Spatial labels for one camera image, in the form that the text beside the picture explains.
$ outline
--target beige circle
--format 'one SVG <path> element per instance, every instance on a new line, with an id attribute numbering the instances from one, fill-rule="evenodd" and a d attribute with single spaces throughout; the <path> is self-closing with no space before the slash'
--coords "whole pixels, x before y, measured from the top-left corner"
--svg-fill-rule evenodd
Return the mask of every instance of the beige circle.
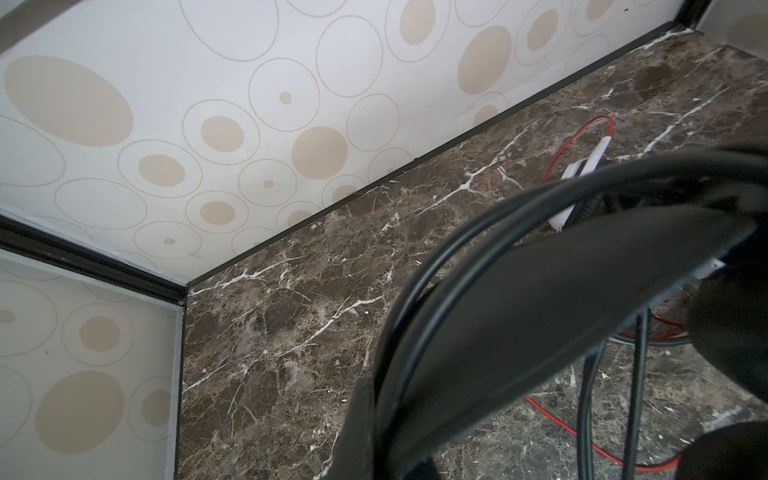
<path id="1" fill-rule="evenodd" d="M 490 120 L 498 114 L 498 109 L 495 105 L 484 105 L 478 113 L 475 114 L 475 126 L 477 127 L 484 121 Z"/>
<path id="2" fill-rule="evenodd" d="M 213 225 L 226 225 L 234 220 L 235 209 L 227 202 L 214 200 L 200 208 L 200 218 Z"/>
<path id="3" fill-rule="evenodd" d="M 11 310 L 0 310 L 0 325 L 13 323 L 14 320 L 16 320 L 16 315 Z"/>
<path id="4" fill-rule="evenodd" d="M 99 446 L 123 417 L 123 390 L 103 372 L 87 370 L 59 380 L 43 396 L 35 415 L 40 441 L 72 455 Z"/>
<path id="5" fill-rule="evenodd" d="M 357 192 L 357 188 L 353 185 L 342 185 L 333 191 L 331 199 L 333 200 L 333 203 L 336 203 L 347 198 L 349 195 L 354 194 L 355 192 Z"/>
<path id="6" fill-rule="evenodd" d="M 558 13 L 554 9 L 539 15 L 528 30 L 528 48 L 532 51 L 541 50 L 557 31 L 558 21 Z"/>
<path id="7" fill-rule="evenodd" d="M 168 423 L 170 418 L 170 393 L 165 390 L 155 390 L 141 403 L 141 417 L 153 427 Z"/>
<path id="8" fill-rule="evenodd" d="M 768 15 L 752 14 L 740 18 L 728 32 L 728 42 L 754 49 L 768 41 Z"/>
<path id="9" fill-rule="evenodd" d="M 512 52 L 509 31 L 493 25 L 478 33 L 458 63 L 458 86 L 468 94 L 488 90 L 502 76 Z"/>
<path id="10" fill-rule="evenodd" d="M 194 228 L 179 222 L 147 223 L 134 233 L 136 248 L 147 255 L 165 260 L 179 260 L 194 255 L 202 244 L 203 239 Z"/>
<path id="11" fill-rule="evenodd" d="M 163 154 L 142 157 L 138 170 L 142 178 L 159 187 L 176 187 L 187 176 L 184 167 L 175 158 Z"/>
<path id="12" fill-rule="evenodd" d="M 587 5 L 587 20 L 597 20 L 605 15 L 605 12 L 616 0 L 589 0 Z"/>
<path id="13" fill-rule="evenodd" d="M 314 180 L 330 178 L 346 163 L 344 136 L 331 127 L 314 127 L 304 131 L 293 143 L 293 166 L 304 177 Z"/>
<path id="14" fill-rule="evenodd" d="M 411 154 L 402 148 L 392 147 L 382 150 L 371 160 L 371 164 L 368 166 L 368 181 L 374 182 L 385 175 L 389 175 L 412 160 Z"/>
<path id="15" fill-rule="evenodd" d="M 320 88 L 312 72 L 292 58 L 272 58 L 253 72 L 248 99 L 256 116 L 279 131 L 307 126 L 320 106 Z"/>
<path id="16" fill-rule="evenodd" d="M 75 144 L 116 145 L 134 128 L 131 107 L 117 88 L 61 58 L 19 58 L 5 69 L 5 91 L 30 122 Z"/>
<path id="17" fill-rule="evenodd" d="M 206 118 L 200 126 L 200 136 L 206 145 L 225 154 L 242 147 L 245 139 L 240 124 L 221 115 Z"/>
<path id="18" fill-rule="evenodd" d="M 120 327 L 106 316 L 93 316 L 80 325 L 80 341 L 94 352 L 107 352 L 120 342 Z"/>
<path id="19" fill-rule="evenodd" d="M 435 4 L 432 0 L 409 0 L 400 14 L 400 36 L 409 45 L 418 45 L 435 28 Z"/>
<path id="20" fill-rule="evenodd" d="M 301 223 L 311 216 L 312 214 L 306 210 L 296 210 L 288 216 L 288 227 Z"/>

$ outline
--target white marble vein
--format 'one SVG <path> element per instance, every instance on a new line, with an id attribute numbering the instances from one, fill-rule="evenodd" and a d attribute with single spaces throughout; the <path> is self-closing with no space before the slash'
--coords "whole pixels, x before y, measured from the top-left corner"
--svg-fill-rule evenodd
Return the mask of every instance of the white marble vein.
<path id="1" fill-rule="evenodd" d="M 184 390 L 182 390 L 182 392 L 187 392 L 188 390 L 192 390 L 193 388 L 195 388 L 195 387 L 199 386 L 199 385 L 200 385 L 202 382 L 205 382 L 205 381 L 206 381 L 206 380 L 208 380 L 208 379 L 209 379 L 211 376 L 213 376 L 213 375 L 214 375 L 214 373 L 218 372 L 219 370 L 221 370 L 222 368 L 224 368 L 225 366 L 227 366 L 227 364 L 228 364 L 228 363 L 229 363 L 229 362 L 224 362 L 224 363 L 222 363 L 222 364 L 221 364 L 221 365 L 220 365 L 218 368 L 216 368 L 216 369 L 215 369 L 213 372 L 211 372 L 211 373 L 209 373 L 209 374 L 205 375 L 205 376 L 204 376 L 202 379 L 199 379 L 199 380 L 197 380 L 197 381 L 196 381 L 195 383 L 193 383 L 192 385 L 189 385 L 189 386 L 186 386 L 186 387 L 184 387 Z"/>
<path id="2" fill-rule="evenodd" d="M 298 260 L 299 258 L 303 258 L 303 257 L 304 257 L 304 255 L 302 255 L 300 257 L 286 258 L 285 260 L 281 260 L 281 261 L 279 261 L 277 263 L 273 263 L 272 265 L 269 265 L 268 267 L 263 268 L 262 270 L 258 270 L 258 271 L 253 272 L 253 273 L 246 273 L 245 270 L 243 270 L 243 272 L 240 275 L 234 277 L 233 279 L 227 280 L 226 282 L 225 281 L 220 281 L 220 282 L 217 282 L 215 285 L 209 286 L 207 288 L 201 288 L 199 290 L 190 290 L 190 292 L 188 293 L 188 296 L 200 295 L 202 292 L 207 292 L 208 290 L 226 288 L 229 285 L 232 285 L 233 283 L 239 282 L 241 280 L 253 280 L 253 279 L 259 278 L 263 273 L 266 273 L 266 272 L 272 270 L 276 266 L 282 265 L 285 262 L 290 262 L 291 260 Z"/>
<path id="3" fill-rule="evenodd" d="M 699 103 L 699 104 L 698 104 L 696 107 L 694 107 L 694 108 L 690 109 L 689 111 L 685 112 L 685 113 L 684 113 L 684 114 L 682 114 L 682 115 L 681 115 L 681 116 L 680 116 L 680 117 L 679 117 L 677 120 L 675 120 L 675 121 L 674 121 L 674 122 L 672 122 L 671 124 L 667 125 L 667 128 L 664 128 L 664 131 L 662 131 L 660 134 L 658 134 L 658 135 L 656 136 L 656 138 L 654 138 L 653 140 L 651 140 L 651 141 L 648 143 L 648 145 L 646 145 L 646 146 L 645 146 L 645 148 L 643 149 L 643 151 L 641 151 L 639 154 L 637 154 L 637 155 L 636 155 L 636 157 L 637 157 L 637 158 L 640 158 L 640 157 L 644 156 L 645 154 L 647 154 L 648 152 L 652 151 L 652 150 L 654 149 L 654 147 L 656 147 L 656 144 L 657 144 L 657 143 L 659 143 L 660 141 L 662 141 L 662 140 L 663 140 L 663 139 L 664 139 L 664 138 L 665 138 L 665 137 L 666 137 L 666 136 L 667 136 L 667 135 L 668 135 L 668 134 L 669 134 L 669 133 L 670 133 L 672 130 L 674 130 L 674 128 L 675 128 L 677 125 L 679 125 L 679 124 L 683 123 L 683 121 L 684 121 L 686 118 L 688 118 L 689 116 L 691 116 L 691 115 L 693 115 L 693 114 L 696 114 L 696 113 L 697 113 L 698 111 L 700 111 L 702 108 L 704 108 L 704 107 L 706 107 L 707 105 L 709 105 L 710 103 L 712 103 L 712 102 L 715 100 L 715 98 L 719 97 L 719 96 L 720 96 L 722 93 L 724 93 L 726 90 L 728 90 L 728 87 L 725 87 L 725 88 L 722 88 L 722 89 L 718 90 L 718 91 L 717 91 L 717 93 L 716 93 L 715 95 L 713 95 L 712 97 L 709 97 L 707 100 L 705 100 L 705 101 L 703 101 L 703 102 Z"/>
<path id="4" fill-rule="evenodd" d="M 680 31 L 667 31 L 664 33 L 664 35 L 661 35 L 659 38 L 655 38 L 654 40 L 649 41 L 647 44 L 635 48 L 633 51 L 647 50 L 653 47 L 654 45 L 656 45 L 657 43 L 661 43 L 662 41 L 665 41 L 669 38 L 679 37 L 681 35 L 688 35 L 689 33 L 694 33 L 694 32 L 695 30 L 693 30 L 692 28 L 686 28 L 685 30 L 680 30 Z"/>
<path id="5" fill-rule="evenodd" d="M 319 328 L 319 329 L 318 329 L 318 330 L 317 330 L 315 333 L 313 333 L 312 335 L 310 335 L 310 337 L 309 337 L 309 338 L 307 338 L 306 340 L 304 340 L 303 342 L 301 342 L 299 345 L 296 345 L 296 346 L 294 346 L 292 349 L 286 350 L 285 352 L 283 352 L 283 353 L 281 353 L 281 354 L 277 355 L 276 357 L 277 357 L 277 358 L 280 358 L 281 356 L 285 356 L 285 355 L 288 355 L 288 354 L 289 354 L 289 353 L 291 353 L 291 352 L 295 352 L 295 351 L 297 351 L 298 349 L 302 349 L 302 348 L 304 348 L 305 346 L 308 346 L 308 345 L 310 344 L 310 342 L 312 342 L 312 340 L 314 340 L 314 339 L 315 339 L 315 338 L 316 338 L 316 337 L 317 337 L 319 334 L 321 334 L 321 333 L 325 332 L 326 330 L 328 330 L 328 327 L 330 327 L 331 325 L 333 325 L 333 323 L 334 323 L 334 322 L 335 322 L 335 321 L 336 321 L 336 320 L 337 320 L 337 319 L 338 319 L 338 318 L 339 318 L 341 315 L 343 315 L 344 313 L 347 313 L 347 312 L 355 312 L 355 311 L 356 311 L 356 310 L 355 310 L 355 307 L 356 307 L 356 306 L 361 306 L 361 305 L 368 305 L 368 304 L 370 304 L 370 303 L 378 302 L 379 300 L 381 300 L 381 299 L 383 299 L 383 298 L 384 298 L 384 296 L 383 296 L 383 295 L 379 295 L 379 296 L 377 296 L 376 298 L 372 298 L 372 299 L 370 299 L 370 300 L 357 300 L 355 303 L 353 303 L 352 305 L 350 305 L 350 306 L 346 307 L 345 309 L 342 309 L 342 308 L 340 307 L 340 308 L 339 308 L 339 311 L 338 311 L 338 312 L 336 312 L 336 313 L 334 313 L 334 314 L 333 314 L 333 316 L 332 316 L 332 317 L 331 317 L 331 318 L 330 318 L 330 319 L 329 319 L 329 320 L 326 322 L 326 324 L 325 324 L 325 325 L 323 325 L 323 326 L 321 326 L 321 327 L 320 327 L 320 328 Z"/>
<path id="6" fill-rule="evenodd" d="M 441 198 L 440 200 L 437 200 L 435 203 L 433 203 L 432 205 L 428 206 L 424 210 L 418 212 L 416 215 L 421 215 L 424 212 L 426 212 L 427 210 L 430 210 L 430 209 L 432 209 L 434 207 L 437 207 L 439 204 L 442 204 L 443 202 L 445 202 L 449 198 L 453 197 L 454 195 L 456 195 L 460 191 L 467 190 L 467 191 L 473 192 L 473 193 L 480 193 L 480 192 L 472 189 L 472 181 L 475 179 L 475 177 L 477 177 L 479 174 L 482 174 L 484 171 L 486 171 L 490 167 L 493 167 L 498 162 L 502 161 L 502 159 L 505 157 L 505 154 L 506 154 L 507 150 L 509 150 L 509 148 L 512 145 L 516 144 L 518 142 L 518 140 L 520 139 L 520 137 L 522 137 L 523 134 L 525 134 L 525 132 L 527 132 L 530 127 L 533 127 L 538 122 L 539 122 L 539 120 L 533 121 L 532 123 L 527 125 L 525 128 L 523 128 L 523 130 L 519 134 L 515 135 L 515 137 L 512 138 L 509 141 L 508 144 L 506 144 L 504 147 L 501 148 L 501 150 L 498 151 L 498 153 L 493 157 L 493 160 L 491 160 L 491 162 L 489 164 L 483 165 L 482 167 L 480 167 L 479 169 L 475 170 L 474 172 L 471 172 L 471 173 L 470 172 L 466 172 L 466 174 L 469 176 L 469 178 L 467 179 L 466 182 L 464 182 L 463 184 L 459 185 L 458 188 L 456 188 L 455 190 L 452 190 L 452 191 L 448 192 L 443 198 Z"/>

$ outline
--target marble countertop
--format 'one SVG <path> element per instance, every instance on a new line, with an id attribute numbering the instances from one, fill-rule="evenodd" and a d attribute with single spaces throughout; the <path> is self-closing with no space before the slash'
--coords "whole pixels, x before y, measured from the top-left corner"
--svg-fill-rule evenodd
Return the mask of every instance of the marble countertop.
<path id="1" fill-rule="evenodd" d="M 179 478 L 322 478 L 353 381 L 371 373 L 388 308 L 441 239 L 540 183 L 554 153 L 597 114 L 616 119 L 606 153 L 615 161 L 767 138 L 766 66 L 696 33 L 665 35 L 195 286 Z M 579 137 L 554 174 L 604 133 L 600 126 Z M 614 453 L 623 445 L 631 358 L 612 345 L 595 386 L 594 439 Z M 571 424 L 579 369 L 534 394 Z M 660 461 L 704 431 L 767 416 L 691 347 L 655 349 L 639 459 Z M 574 438 L 525 402 L 435 460 L 448 480 L 576 475 Z M 595 465 L 598 478 L 618 475 L 602 458 Z"/>

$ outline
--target power strip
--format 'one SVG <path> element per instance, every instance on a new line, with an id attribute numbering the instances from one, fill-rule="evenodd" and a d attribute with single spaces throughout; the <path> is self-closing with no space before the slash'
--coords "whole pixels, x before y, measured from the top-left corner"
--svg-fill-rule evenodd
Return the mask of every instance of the power strip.
<path id="1" fill-rule="evenodd" d="M 581 177 L 594 172 L 600 164 L 600 160 L 603 158 L 603 154 L 605 154 L 605 150 L 608 148 L 610 142 L 610 136 L 602 137 L 597 147 L 595 147 L 592 153 L 589 154 L 589 157 L 574 162 L 573 164 L 569 164 L 560 178 Z M 554 228 L 555 231 L 560 232 L 563 230 L 563 227 L 568 222 L 568 218 L 573 214 L 575 207 L 575 205 L 571 205 L 549 219 L 549 224 L 552 225 L 552 228 Z"/>

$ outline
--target red cable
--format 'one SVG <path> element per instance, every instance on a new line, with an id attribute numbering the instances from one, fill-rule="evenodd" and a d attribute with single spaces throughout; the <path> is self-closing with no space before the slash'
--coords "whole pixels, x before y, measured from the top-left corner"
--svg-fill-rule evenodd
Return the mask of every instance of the red cable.
<path id="1" fill-rule="evenodd" d="M 667 318 L 665 316 L 657 315 L 656 313 L 654 313 L 654 318 L 662 323 L 666 323 L 667 325 L 685 326 L 685 322 L 681 322 L 680 320 L 674 320 L 671 318 Z"/>
<path id="2" fill-rule="evenodd" d="M 560 151 L 558 152 L 558 154 L 554 156 L 554 158 L 552 159 L 551 162 L 549 162 L 549 166 L 547 166 L 547 171 L 544 172 L 544 180 L 543 181 L 547 181 L 547 177 L 549 176 L 549 171 L 552 169 L 552 166 L 554 165 L 554 163 L 556 161 L 558 161 L 558 158 L 560 158 L 560 156 L 563 154 L 565 149 L 568 148 L 568 145 L 573 143 L 573 141 L 576 140 L 576 137 L 578 137 L 581 134 L 581 132 L 584 131 L 584 129 L 586 127 L 589 127 L 592 124 L 592 122 L 594 122 L 596 120 L 599 120 L 601 118 L 606 118 L 608 120 L 608 122 L 609 122 L 608 123 L 608 133 L 606 133 L 605 135 L 608 136 L 608 137 L 611 136 L 611 134 L 614 132 L 614 118 L 612 116 L 610 116 L 610 115 L 598 115 L 597 117 L 593 118 L 592 120 L 589 120 L 587 123 L 582 125 L 581 128 L 579 128 L 578 131 L 575 134 L 573 134 L 571 139 L 568 142 L 566 142 L 565 145 L 563 145 L 563 148 L 561 148 Z"/>
<path id="3" fill-rule="evenodd" d="M 576 431 L 573 430 L 571 427 L 566 425 L 564 422 L 562 422 L 560 419 L 558 419 L 556 416 L 552 415 L 550 412 L 547 412 L 544 410 L 544 407 L 540 406 L 536 402 L 533 401 L 533 399 L 529 396 L 525 397 L 526 400 L 528 400 L 531 405 L 536 407 L 536 409 L 545 414 L 552 422 L 557 423 L 564 429 L 568 430 L 570 433 L 576 435 Z M 610 453 L 606 452 L 605 450 L 601 449 L 595 444 L 592 444 L 592 448 L 599 454 L 603 455 L 608 460 L 611 460 L 616 465 L 623 465 L 624 463 L 619 459 L 611 455 Z M 679 458 L 677 455 L 675 455 L 674 458 L 671 458 L 670 460 L 667 460 L 664 463 L 661 463 L 659 465 L 635 465 L 634 469 L 638 472 L 663 472 L 664 470 L 669 470 L 670 468 L 673 468 L 675 465 L 677 465 L 677 462 L 679 461 Z"/>

